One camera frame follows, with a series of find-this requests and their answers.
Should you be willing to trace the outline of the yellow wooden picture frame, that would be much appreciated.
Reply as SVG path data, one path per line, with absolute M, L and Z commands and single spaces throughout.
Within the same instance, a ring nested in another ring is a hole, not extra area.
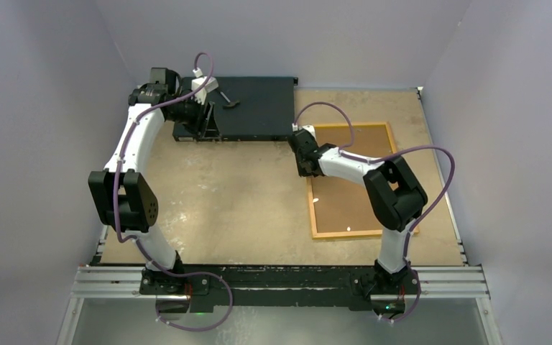
M 386 122 L 294 126 L 287 139 L 306 179 L 314 239 L 404 234 L 428 197 Z

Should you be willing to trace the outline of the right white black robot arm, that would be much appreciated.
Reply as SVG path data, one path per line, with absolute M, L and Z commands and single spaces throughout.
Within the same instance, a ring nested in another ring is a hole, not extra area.
M 411 271 L 408 246 L 415 222 L 428 202 L 409 164 L 399 155 L 372 158 L 330 143 L 319 145 L 311 125 L 294 124 L 287 142 L 299 176 L 339 178 L 365 187 L 373 214 L 384 227 L 374 281 L 386 293 L 400 287 Z

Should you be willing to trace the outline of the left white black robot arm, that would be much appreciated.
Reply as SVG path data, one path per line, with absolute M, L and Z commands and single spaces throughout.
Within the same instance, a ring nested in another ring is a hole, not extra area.
M 179 293 L 191 276 L 184 271 L 180 255 L 157 228 L 158 199 L 144 177 L 148 154 L 159 130 L 171 121 L 202 135 L 211 119 L 209 92 L 218 83 L 199 67 L 193 69 L 189 91 L 174 70 L 152 68 L 149 82 L 128 97 L 124 132 L 114 154 L 99 171 L 88 176 L 88 186 L 102 224 L 110 226 L 118 242 L 131 242 L 140 251 L 146 267 L 142 287 Z

